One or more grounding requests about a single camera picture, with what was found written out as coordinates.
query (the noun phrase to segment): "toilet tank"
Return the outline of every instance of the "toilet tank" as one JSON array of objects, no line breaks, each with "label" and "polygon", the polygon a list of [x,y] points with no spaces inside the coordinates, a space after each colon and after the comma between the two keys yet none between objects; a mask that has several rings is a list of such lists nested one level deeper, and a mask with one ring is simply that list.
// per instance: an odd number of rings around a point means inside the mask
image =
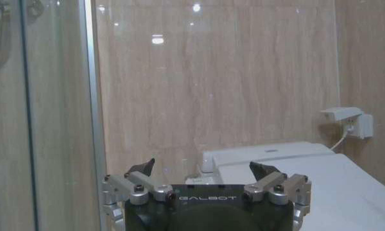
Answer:
[{"label": "toilet tank", "polygon": [[204,152],[200,170],[202,173],[214,173],[218,167],[226,165],[326,154],[334,154],[334,152],[322,144],[309,142],[230,148]]}]

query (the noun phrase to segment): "white power cord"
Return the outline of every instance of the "white power cord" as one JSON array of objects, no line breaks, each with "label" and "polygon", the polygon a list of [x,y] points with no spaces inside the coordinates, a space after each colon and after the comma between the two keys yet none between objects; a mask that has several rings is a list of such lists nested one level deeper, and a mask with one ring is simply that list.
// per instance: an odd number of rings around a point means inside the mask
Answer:
[{"label": "white power cord", "polygon": [[350,126],[350,127],[346,129],[346,131],[344,131],[344,134],[342,134],[342,137],[341,137],[340,141],[333,145],[333,147],[330,148],[330,150],[336,149],[337,146],[340,146],[340,144],[341,144],[342,141],[345,140],[348,134],[352,133],[352,132],[353,132],[353,126]]}]

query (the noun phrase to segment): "metal bracket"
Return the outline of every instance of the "metal bracket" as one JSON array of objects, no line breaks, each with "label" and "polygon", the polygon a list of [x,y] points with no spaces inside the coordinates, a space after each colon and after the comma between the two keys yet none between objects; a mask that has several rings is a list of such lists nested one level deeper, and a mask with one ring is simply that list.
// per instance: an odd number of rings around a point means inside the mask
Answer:
[{"label": "metal bracket", "polygon": [[126,175],[126,179],[138,185],[144,185],[157,201],[166,202],[176,199],[173,187],[160,184],[138,171],[130,172]]},{"label": "metal bracket", "polygon": [[242,198],[249,202],[258,202],[264,199],[264,194],[269,188],[281,184],[286,179],[286,174],[280,172],[270,173],[266,177],[257,181],[254,184],[244,186]]},{"label": "metal bracket", "polygon": [[124,215],[121,207],[117,204],[104,205],[104,212],[109,216],[116,231],[124,231]]},{"label": "metal bracket", "polygon": [[308,177],[294,174],[282,184],[269,189],[268,198],[276,205],[294,204],[293,231],[298,231],[304,216],[310,211],[312,182]]}]

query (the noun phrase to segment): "bathroom wall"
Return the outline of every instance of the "bathroom wall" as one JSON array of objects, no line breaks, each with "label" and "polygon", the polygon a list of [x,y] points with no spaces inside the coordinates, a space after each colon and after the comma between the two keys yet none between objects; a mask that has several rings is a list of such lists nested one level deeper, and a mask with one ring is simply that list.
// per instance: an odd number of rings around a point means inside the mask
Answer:
[{"label": "bathroom wall", "polygon": [[333,0],[96,3],[109,173],[154,157],[182,182],[204,150],[338,138]]},{"label": "bathroom wall", "polygon": [[336,0],[341,104],[374,117],[374,137],[345,154],[385,184],[385,0]]}]

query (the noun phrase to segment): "toilet seat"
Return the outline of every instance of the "toilet seat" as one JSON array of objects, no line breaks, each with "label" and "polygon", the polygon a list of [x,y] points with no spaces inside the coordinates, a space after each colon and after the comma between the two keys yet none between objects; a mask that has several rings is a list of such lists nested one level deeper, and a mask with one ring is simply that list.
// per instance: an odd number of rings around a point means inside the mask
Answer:
[{"label": "toilet seat", "polygon": [[385,186],[345,155],[334,154],[324,145],[306,142],[266,145],[220,150],[206,156],[212,156],[213,172],[202,173],[202,177],[186,183],[253,183],[252,158],[289,176],[298,173],[312,180],[312,208],[302,231],[385,231]]}]

